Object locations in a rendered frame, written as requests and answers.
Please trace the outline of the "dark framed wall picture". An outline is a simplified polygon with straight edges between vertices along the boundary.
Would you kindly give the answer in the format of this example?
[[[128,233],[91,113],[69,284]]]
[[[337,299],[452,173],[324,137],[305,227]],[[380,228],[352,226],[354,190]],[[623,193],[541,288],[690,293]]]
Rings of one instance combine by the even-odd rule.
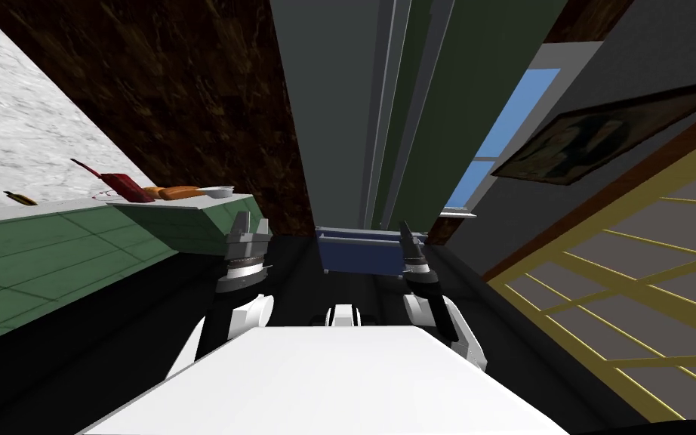
[[[562,113],[492,176],[571,185],[696,113],[696,85]]]

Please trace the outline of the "dark green door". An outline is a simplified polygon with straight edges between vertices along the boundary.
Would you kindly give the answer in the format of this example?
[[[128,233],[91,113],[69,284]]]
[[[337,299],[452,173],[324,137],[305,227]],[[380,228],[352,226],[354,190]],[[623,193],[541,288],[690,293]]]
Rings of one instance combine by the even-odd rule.
[[[568,0],[454,0],[397,189],[372,227],[436,221]]]

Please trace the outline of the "red cutting board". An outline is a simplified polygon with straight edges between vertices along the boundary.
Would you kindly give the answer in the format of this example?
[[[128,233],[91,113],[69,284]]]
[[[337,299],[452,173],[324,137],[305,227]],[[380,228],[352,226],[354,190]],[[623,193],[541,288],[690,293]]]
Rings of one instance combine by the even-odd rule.
[[[99,174],[92,168],[77,159],[71,159],[72,162],[87,169],[97,178],[101,179],[105,185],[118,193],[122,198],[131,203],[149,203],[154,202],[154,199],[140,186],[136,184],[128,175],[120,173],[105,173]]]

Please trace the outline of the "green kitchen counter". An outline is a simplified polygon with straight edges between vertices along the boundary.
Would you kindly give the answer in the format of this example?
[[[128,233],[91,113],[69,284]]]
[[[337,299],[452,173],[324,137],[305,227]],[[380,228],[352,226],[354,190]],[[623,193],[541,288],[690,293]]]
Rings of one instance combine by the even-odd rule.
[[[176,253],[224,255],[240,211],[263,216],[248,194],[0,208],[0,336]]]

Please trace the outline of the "blue window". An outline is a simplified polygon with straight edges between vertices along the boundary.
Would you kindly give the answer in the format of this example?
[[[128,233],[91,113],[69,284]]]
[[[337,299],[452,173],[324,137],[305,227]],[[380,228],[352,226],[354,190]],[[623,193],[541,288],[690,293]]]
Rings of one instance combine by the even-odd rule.
[[[460,182],[448,199],[443,215],[466,214],[467,203],[492,166],[528,118],[558,75],[559,69],[528,69],[522,75],[501,114],[491,126]]]

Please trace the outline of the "orange bread loaf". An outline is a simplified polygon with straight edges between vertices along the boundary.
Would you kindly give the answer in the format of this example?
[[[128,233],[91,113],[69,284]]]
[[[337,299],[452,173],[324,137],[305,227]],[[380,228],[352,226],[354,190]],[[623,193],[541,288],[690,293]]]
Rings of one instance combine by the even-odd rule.
[[[194,196],[202,196],[204,192],[194,186],[176,186],[176,187],[144,187],[143,190],[152,199],[163,199],[166,201],[185,199]]]

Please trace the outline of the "blue box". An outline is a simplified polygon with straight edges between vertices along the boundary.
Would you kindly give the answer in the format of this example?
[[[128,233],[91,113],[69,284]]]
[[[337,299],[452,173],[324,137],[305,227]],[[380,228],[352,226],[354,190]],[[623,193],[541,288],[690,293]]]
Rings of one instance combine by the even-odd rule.
[[[426,236],[413,233],[422,251]],[[401,276],[405,263],[400,232],[317,227],[323,270],[381,276]]]

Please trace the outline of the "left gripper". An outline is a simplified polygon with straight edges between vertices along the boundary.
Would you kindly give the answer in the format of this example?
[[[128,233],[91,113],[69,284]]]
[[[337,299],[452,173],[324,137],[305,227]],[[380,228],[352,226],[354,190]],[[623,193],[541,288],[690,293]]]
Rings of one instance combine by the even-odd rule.
[[[269,228],[269,219],[261,218],[255,233],[249,233],[249,211],[239,211],[233,220],[229,234],[226,237],[227,261],[263,261],[268,252],[268,245],[272,239]]]

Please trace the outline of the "yellow lattice window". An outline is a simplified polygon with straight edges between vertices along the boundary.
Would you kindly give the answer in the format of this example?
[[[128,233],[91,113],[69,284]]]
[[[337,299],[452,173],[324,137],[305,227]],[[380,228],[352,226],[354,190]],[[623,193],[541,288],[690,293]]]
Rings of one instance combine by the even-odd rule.
[[[696,420],[696,150],[490,285],[646,420]]]

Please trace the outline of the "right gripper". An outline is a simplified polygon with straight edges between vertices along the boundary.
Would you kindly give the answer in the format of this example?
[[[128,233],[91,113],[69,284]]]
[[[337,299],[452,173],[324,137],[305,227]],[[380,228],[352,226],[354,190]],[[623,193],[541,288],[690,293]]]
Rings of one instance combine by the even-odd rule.
[[[400,245],[406,272],[429,272],[428,261],[423,255],[420,243],[415,241],[406,220],[399,222]]]

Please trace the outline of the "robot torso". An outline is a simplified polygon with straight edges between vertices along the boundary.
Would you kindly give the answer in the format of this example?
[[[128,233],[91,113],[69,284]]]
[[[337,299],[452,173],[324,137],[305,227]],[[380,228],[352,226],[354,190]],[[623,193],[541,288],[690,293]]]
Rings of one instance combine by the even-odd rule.
[[[256,327],[171,373],[79,435],[568,435],[415,325]]]

